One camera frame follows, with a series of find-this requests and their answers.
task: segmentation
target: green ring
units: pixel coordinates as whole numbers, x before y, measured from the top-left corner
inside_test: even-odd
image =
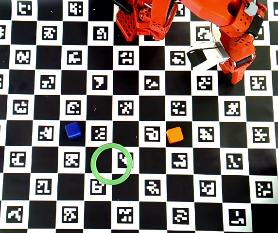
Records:
[[[108,179],[102,177],[99,174],[99,172],[97,170],[97,165],[96,165],[97,159],[98,159],[98,156],[100,155],[100,153],[106,149],[111,149],[111,148],[120,150],[126,156],[126,159],[127,159],[127,169],[126,169],[125,173],[121,177],[119,177],[115,180],[108,180]],[[132,167],[133,167],[133,159],[131,158],[130,153],[128,152],[128,150],[126,150],[125,147],[123,147],[122,145],[117,144],[117,143],[108,143],[108,144],[104,144],[101,147],[97,148],[95,150],[95,152],[93,153],[91,160],[90,160],[91,172],[94,174],[96,179],[99,180],[101,183],[108,184],[108,185],[117,185],[117,184],[120,184],[120,183],[126,181],[126,179],[130,175]]]

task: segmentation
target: black and white pattern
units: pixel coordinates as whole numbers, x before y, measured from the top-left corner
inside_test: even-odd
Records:
[[[0,0],[0,232],[270,232],[278,221],[278,0],[235,86],[185,52],[210,22],[178,3],[162,41],[126,42],[113,3]],[[82,136],[70,140],[65,125]],[[166,131],[180,127],[181,142]],[[129,178],[90,170],[106,143]],[[124,174],[105,150],[97,169]]]

